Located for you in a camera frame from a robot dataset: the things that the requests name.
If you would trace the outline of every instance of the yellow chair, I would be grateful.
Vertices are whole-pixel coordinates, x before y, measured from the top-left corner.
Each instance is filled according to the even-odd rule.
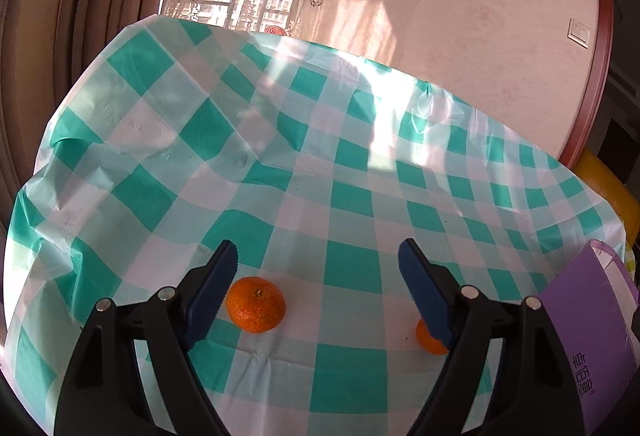
[[[636,242],[640,231],[640,204],[610,169],[588,149],[574,167],[575,175],[596,191],[622,220],[626,231],[626,242],[630,246]]]

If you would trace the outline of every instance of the purple packaging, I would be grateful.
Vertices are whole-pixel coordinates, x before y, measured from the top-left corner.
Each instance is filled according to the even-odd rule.
[[[538,297],[574,372],[589,435],[638,369],[640,344],[630,328],[638,290],[615,251],[593,240]]]

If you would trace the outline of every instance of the light switch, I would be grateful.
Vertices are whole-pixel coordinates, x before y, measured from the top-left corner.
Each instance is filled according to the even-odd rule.
[[[578,23],[573,18],[569,20],[569,39],[574,40],[585,48],[589,47],[589,28]]]

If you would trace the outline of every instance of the mandarin orange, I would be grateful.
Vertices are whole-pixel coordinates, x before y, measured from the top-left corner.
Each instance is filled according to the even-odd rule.
[[[418,339],[418,342],[420,342],[420,346],[433,355],[446,355],[449,353],[449,350],[447,350],[440,340],[434,339],[431,336],[427,324],[425,324],[422,319],[420,319],[415,326],[415,337]]]
[[[287,303],[273,283],[261,277],[243,277],[229,288],[226,310],[240,329],[264,333],[280,324],[287,311]]]

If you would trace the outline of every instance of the blue gripper pad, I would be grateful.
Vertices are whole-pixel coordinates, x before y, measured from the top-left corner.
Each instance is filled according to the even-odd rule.
[[[426,258],[424,260],[428,265],[431,264]],[[408,240],[404,240],[398,248],[398,267],[429,333],[450,348],[453,333],[447,322],[449,304]]]
[[[223,241],[206,267],[190,270],[190,272],[200,271],[204,276],[184,311],[185,329],[182,342],[188,350],[193,348],[196,342],[203,340],[211,329],[226,292],[238,271],[238,249],[232,242]]]

